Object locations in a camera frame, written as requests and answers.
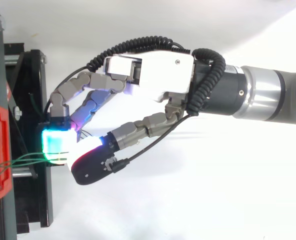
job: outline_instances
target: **red bracket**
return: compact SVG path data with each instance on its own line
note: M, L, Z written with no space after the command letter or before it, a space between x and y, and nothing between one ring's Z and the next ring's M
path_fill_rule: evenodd
M12 171L10 164L10 132L8 109L0 107L0 199L3 198L12 189Z

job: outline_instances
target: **robotic hand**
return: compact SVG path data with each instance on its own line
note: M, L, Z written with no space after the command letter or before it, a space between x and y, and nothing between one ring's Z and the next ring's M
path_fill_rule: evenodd
M199 112L296 124L296 73L226 65L221 55L204 48L189 53L165 37L138 38L108 49L87 67L73 72L50 96L50 123L42 133L47 158L58 157L47 153L69 152L67 164L76 182L87 185L120 171ZM103 73L95 73L101 66ZM86 68L90 72L70 79ZM85 87L92 91L70 116L66 103ZM82 127L122 92L141 94L160 103L168 99L165 113L125 123L106 136L87 137L76 143ZM155 136L160 137L134 156L115 158L115 152ZM59 150L54 148L54 141L61 142Z

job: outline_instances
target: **white wall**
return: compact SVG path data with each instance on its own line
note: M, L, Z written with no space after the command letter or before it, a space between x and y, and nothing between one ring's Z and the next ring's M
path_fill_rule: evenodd
M0 14L6 42L48 56L48 96L103 50L150 35L217 50L229 64L296 72L296 0L0 0ZM163 110L121 94L85 129L101 136ZM296 126L201 114L92 185L52 168L52 195L54 223L19 239L296 240Z

